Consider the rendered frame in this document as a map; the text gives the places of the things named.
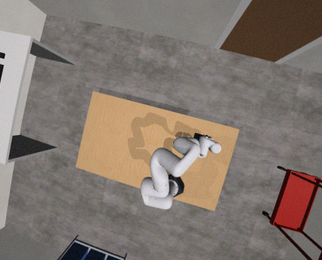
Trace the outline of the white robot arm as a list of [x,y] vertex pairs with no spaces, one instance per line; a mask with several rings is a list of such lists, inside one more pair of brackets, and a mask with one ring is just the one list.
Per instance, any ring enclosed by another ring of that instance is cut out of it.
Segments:
[[219,143],[205,136],[199,139],[178,137],[174,140],[173,146],[183,155],[182,158],[165,148],[156,149],[151,156],[149,166],[152,178],[145,177],[141,182],[141,195],[147,206],[161,209],[171,207],[172,195],[177,194],[178,185],[169,179],[167,171],[174,177],[180,177],[197,158],[207,156],[208,148],[212,153],[221,151]]

